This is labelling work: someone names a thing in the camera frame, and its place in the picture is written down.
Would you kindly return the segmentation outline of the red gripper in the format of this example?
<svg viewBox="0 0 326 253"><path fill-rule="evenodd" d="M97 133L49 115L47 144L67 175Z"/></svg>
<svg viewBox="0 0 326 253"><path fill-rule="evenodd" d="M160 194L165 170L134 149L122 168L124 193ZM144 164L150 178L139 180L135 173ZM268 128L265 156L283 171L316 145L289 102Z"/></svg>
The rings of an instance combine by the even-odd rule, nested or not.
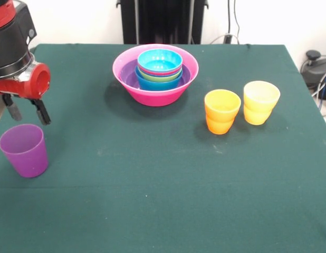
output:
<svg viewBox="0 0 326 253"><path fill-rule="evenodd" d="M12 100L12 95L31 99L36 107L36 112L43 125L51 123L50 116L41 99L50 87L51 73L44 63L32 63L24 72L9 79L0 79L0 94L12 119L20 121L22 115L17 105Z"/></svg>

